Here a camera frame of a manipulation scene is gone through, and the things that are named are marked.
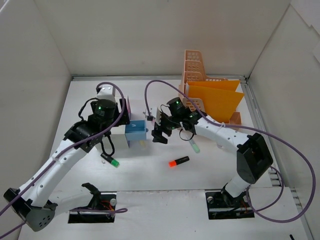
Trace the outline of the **black orange highlighter marker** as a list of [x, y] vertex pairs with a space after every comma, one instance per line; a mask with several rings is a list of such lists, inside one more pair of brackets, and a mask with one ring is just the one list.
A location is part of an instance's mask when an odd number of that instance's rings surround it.
[[170, 161], [168, 163], [168, 165], [169, 165], [170, 168], [173, 168], [173, 167], [176, 167], [176, 166], [178, 166], [180, 164], [188, 162], [189, 160], [190, 160], [190, 158], [188, 156], [184, 156], [184, 157], [181, 157], [181, 158], [178, 158], [178, 159]]

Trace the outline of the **blue drawer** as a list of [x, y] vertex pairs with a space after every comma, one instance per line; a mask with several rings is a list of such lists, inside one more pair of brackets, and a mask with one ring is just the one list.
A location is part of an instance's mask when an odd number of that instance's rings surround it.
[[148, 131], [145, 120], [131, 120], [129, 124], [125, 126], [124, 132], [128, 147], [130, 147], [132, 142], [146, 141]]

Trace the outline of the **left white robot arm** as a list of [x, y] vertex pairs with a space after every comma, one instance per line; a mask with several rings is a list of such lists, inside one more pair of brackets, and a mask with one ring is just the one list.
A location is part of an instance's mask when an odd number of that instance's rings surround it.
[[92, 114], [76, 122], [64, 135], [56, 151], [45, 164], [19, 188], [9, 188], [3, 197], [9, 207], [34, 232], [49, 225], [55, 216], [70, 210], [97, 212], [101, 192], [90, 183], [83, 183], [79, 192], [65, 197], [53, 191], [71, 168], [96, 145], [109, 138], [111, 129], [130, 122], [127, 100], [119, 103], [109, 99], [89, 100]]

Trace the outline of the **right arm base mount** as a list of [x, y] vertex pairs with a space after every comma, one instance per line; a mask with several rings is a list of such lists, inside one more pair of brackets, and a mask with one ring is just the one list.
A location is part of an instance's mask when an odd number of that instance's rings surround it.
[[229, 200], [221, 191], [206, 191], [205, 199], [209, 220], [235, 220], [254, 218], [255, 214], [244, 200], [246, 191]]

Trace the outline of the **orange folder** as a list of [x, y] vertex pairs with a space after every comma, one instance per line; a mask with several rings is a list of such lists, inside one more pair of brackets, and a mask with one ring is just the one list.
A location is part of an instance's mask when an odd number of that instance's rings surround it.
[[185, 91], [189, 98], [201, 99], [204, 112], [218, 122], [228, 123], [244, 97], [237, 92], [239, 80], [189, 81]]

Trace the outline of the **white mini drawer cabinet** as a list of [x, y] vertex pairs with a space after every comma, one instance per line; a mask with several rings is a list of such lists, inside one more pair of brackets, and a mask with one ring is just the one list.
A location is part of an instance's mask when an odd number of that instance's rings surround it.
[[126, 137], [125, 137], [125, 127], [130, 123], [126, 102], [125, 102], [125, 106], [126, 106], [126, 110], [121, 118], [121, 120], [124, 122], [124, 125], [119, 125], [111, 129], [110, 137], [116, 150], [126, 150], [129, 148]]

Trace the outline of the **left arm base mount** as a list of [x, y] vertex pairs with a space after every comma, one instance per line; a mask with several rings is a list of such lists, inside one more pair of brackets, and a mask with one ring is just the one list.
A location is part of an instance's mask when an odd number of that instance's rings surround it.
[[102, 192], [99, 202], [94, 208], [86, 206], [84, 209], [92, 211], [70, 211], [68, 213], [68, 224], [111, 224], [115, 221], [115, 215], [103, 213], [101, 211], [114, 211], [117, 206], [116, 192]]

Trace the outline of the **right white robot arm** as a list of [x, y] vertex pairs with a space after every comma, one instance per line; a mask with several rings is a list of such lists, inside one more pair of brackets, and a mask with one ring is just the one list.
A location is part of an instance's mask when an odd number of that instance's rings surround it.
[[167, 102], [170, 114], [159, 108], [146, 113], [147, 120], [155, 121], [151, 132], [154, 143], [167, 144], [175, 129], [190, 132], [216, 142], [236, 154], [236, 175], [222, 188], [221, 200], [233, 206], [250, 185], [255, 184], [271, 167], [273, 159], [262, 135], [249, 135], [233, 128], [226, 128], [203, 111], [190, 110], [180, 98]]

